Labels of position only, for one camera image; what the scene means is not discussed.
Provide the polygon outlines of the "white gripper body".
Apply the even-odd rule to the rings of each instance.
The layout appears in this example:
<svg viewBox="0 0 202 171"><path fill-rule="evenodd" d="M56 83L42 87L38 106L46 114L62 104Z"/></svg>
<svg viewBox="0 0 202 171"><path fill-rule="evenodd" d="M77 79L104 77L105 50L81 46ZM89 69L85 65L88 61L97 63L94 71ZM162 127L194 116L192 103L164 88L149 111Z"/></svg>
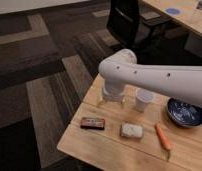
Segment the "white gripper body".
<svg viewBox="0 0 202 171"><path fill-rule="evenodd" d="M102 97L106 101L121 102L124 99L124 92L117 89L107 90L103 87Z"/></svg>

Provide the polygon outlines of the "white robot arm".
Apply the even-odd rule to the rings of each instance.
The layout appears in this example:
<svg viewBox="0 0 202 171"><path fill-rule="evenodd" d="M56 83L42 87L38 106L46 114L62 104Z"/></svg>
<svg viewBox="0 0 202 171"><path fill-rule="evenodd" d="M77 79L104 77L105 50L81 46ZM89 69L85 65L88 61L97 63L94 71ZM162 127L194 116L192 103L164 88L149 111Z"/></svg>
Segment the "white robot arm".
<svg viewBox="0 0 202 171"><path fill-rule="evenodd" d="M141 65L136 54L122 49L102 60L102 97L120 102L126 84L202 107L202 66Z"/></svg>

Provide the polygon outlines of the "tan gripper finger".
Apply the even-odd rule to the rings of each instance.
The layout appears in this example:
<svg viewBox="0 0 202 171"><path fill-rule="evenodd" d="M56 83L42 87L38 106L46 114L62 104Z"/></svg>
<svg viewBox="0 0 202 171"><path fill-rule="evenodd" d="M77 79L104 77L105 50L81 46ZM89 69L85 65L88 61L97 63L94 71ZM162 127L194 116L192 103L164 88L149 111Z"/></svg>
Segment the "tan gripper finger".
<svg viewBox="0 0 202 171"><path fill-rule="evenodd" d="M120 102L120 106L121 106L121 108L124 108L124 105L125 105L125 101L122 100L122 101Z"/></svg>
<svg viewBox="0 0 202 171"><path fill-rule="evenodd" d="M104 100L100 100L98 103L97 103L97 107L100 107L101 105L103 105L105 103Z"/></svg>

